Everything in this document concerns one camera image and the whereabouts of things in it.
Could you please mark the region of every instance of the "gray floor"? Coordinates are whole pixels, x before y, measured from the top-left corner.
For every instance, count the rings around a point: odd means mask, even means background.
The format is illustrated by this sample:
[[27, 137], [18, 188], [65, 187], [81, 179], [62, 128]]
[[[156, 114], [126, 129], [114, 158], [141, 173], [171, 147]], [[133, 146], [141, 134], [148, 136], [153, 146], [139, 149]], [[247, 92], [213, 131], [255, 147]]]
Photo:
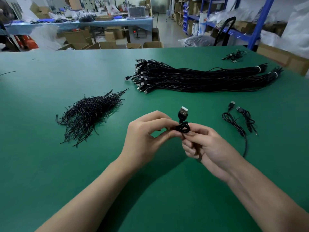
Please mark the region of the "gray floor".
[[[157, 26], [157, 17], [154, 15], [153, 27]], [[166, 20], [166, 14], [159, 14], [158, 28], [160, 34], [160, 41], [164, 44], [164, 47], [178, 47], [178, 40], [187, 38], [188, 36], [182, 30], [176, 22], [172, 19]]]

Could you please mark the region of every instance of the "white rubber band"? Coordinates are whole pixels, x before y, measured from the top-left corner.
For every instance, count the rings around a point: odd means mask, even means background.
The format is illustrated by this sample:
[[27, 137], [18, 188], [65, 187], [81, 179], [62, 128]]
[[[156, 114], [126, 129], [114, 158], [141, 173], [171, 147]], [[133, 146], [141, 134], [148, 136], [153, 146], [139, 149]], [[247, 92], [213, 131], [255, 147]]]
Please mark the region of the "white rubber band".
[[260, 71], [259, 71], [259, 73], [260, 73], [262, 69], [261, 69], [259, 66], [256, 66], [256, 67], [258, 67], [258, 68], [259, 68], [259, 70], [260, 70]]
[[[270, 72], [270, 73], [272, 73], [272, 72]], [[278, 77], [278, 73], [276, 73], [276, 72], [273, 72], [273, 73], [275, 73], [276, 74], [276, 78]]]

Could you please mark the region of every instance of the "forearm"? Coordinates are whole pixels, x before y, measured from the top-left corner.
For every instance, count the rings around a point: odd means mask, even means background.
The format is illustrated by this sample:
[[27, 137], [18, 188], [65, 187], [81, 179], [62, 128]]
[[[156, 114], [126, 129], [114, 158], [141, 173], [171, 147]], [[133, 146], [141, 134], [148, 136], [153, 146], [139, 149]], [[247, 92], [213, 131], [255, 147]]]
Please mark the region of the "forearm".
[[112, 162], [87, 188], [67, 203], [37, 232], [96, 231], [108, 209], [136, 172], [121, 159]]
[[230, 172], [228, 186], [261, 230], [309, 231], [309, 214], [250, 163]]

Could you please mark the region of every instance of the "workbench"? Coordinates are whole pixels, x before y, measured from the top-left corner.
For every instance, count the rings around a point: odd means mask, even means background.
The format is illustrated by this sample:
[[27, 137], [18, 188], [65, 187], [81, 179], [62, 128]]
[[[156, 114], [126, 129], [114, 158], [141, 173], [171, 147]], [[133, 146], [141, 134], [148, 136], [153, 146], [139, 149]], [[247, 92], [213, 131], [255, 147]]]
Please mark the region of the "workbench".
[[[46, 23], [59, 26], [59, 32], [67, 31], [76, 28], [90, 27], [115, 27], [115, 26], [138, 26], [147, 31], [152, 31], [152, 17], [145, 19], [113, 19], [109, 21], [93, 21], [87, 23], [80, 23], [79, 21], [65, 22], [65, 23]], [[36, 27], [42, 26], [42, 23], [31, 24], [29, 22], [24, 23], [12, 23], [10, 26], [5, 25], [7, 33], [9, 35], [30, 35], [32, 30]], [[6, 35], [6, 32], [0, 29], [0, 35]]]
[[[125, 76], [135, 59], [155, 59], [176, 68], [209, 70], [269, 63], [254, 52], [232, 63], [221, 60], [240, 46], [33, 50], [0, 54], [0, 231], [34, 231], [90, 184], [120, 154], [128, 124], [160, 110], [178, 121], [214, 128], [240, 153], [244, 140], [221, 118], [230, 101], [251, 113], [258, 135], [249, 133], [247, 160], [308, 210], [309, 82], [285, 70], [257, 92], [139, 93]], [[72, 147], [55, 121], [84, 97], [129, 88], [120, 108], [96, 127], [99, 135]], [[237, 118], [239, 113], [232, 110]], [[245, 126], [243, 117], [239, 124]], [[106, 215], [103, 231], [260, 231], [225, 183], [187, 158], [180, 139], [167, 141], [155, 159], [127, 184]]]

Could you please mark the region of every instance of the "blue table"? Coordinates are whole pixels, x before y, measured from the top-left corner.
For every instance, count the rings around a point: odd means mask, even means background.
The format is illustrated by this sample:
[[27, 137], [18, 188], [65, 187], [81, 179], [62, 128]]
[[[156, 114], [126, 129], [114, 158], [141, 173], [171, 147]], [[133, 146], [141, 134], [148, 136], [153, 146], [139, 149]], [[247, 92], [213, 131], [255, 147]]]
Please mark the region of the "blue table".
[[[113, 19], [110, 21], [94, 21], [88, 23], [80, 23], [74, 21], [70, 23], [44, 23], [53, 24], [59, 26], [59, 32], [67, 31], [76, 28], [82, 28], [86, 26], [90, 27], [114, 27], [114, 26], [138, 26], [147, 31], [152, 31], [152, 17], [146, 19]], [[13, 23], [10, 26], [6, 26], [6, 31], [10, 35], [30, 35], [32, 30], [36, 27], [42, 26], [43, 23], [31, 24], [28, 22], [24, 23]], [[0, 29], [0, 35], [6, 35], [5, 31]]]

